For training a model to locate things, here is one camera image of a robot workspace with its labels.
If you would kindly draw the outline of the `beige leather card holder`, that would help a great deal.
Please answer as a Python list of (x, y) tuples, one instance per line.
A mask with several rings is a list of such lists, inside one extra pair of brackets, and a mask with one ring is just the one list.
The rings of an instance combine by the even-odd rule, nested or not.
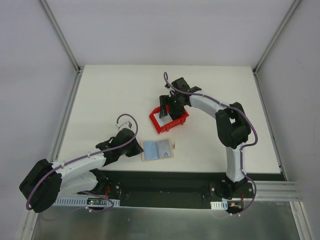
[(174, 157), (174, 145), (169, 138), (159, 140), (145, 140), (141, 142), (143, 152), (141, 160), (151, 162)]

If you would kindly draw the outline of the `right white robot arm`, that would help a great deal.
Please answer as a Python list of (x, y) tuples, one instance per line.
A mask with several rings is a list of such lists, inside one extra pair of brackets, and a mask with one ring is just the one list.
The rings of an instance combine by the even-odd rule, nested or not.
[(185, 113), (185, 106), (199, 109), (215, 119), (217, 135), (226, 147), (227, 170), (224, 182), (218, 184), (215, 193), (221, 198), (231, 200), (243, 191), (247, 183), (243, 172), (242, 147), (251, 134), (251, 126), (245, 117), (243, 107), (235, 102), (227, 105), (208, 96), (201, 88), (190, 87), (183, 77), (169, 82), (165, 72), (163, 78), (168, 95), (159, 97), (159, 119), (170, 116), (177, 120)]

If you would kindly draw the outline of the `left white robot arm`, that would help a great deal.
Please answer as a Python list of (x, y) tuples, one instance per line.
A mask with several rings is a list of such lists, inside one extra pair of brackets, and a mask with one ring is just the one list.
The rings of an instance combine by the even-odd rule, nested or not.
[(136, 133), (122, 128), (116, 136), (101, 142), (86, 155), (73, 160), (49, 162), (39, 160), (19, 185), (26, 198), (26, 209), (41, 213), (64, 196), (80, 192), (102, 194), (107, 179), (100, 168), (116, 162), (121, 156), (133, 157), (143, 152)]

